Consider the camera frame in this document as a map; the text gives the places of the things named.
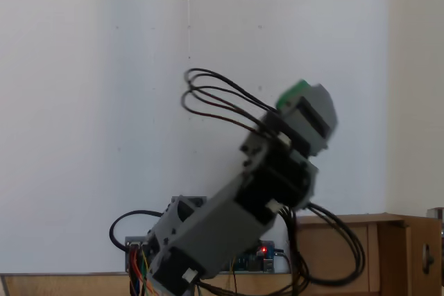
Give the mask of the grey teardrop gripper finger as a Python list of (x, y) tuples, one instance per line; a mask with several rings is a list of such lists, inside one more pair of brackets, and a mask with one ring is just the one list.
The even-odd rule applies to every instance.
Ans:
[(338, 125), (338, 119), (332, 97), (324, 86), (317, 84), (309, 88), (309, 90), (305, 93), (305, 98), (310, 102), (315, 110), (319, 112), (323, 120), (330, 126), (330, 138), (327, 142), (328, 148), (330, 139), (332, 138)]

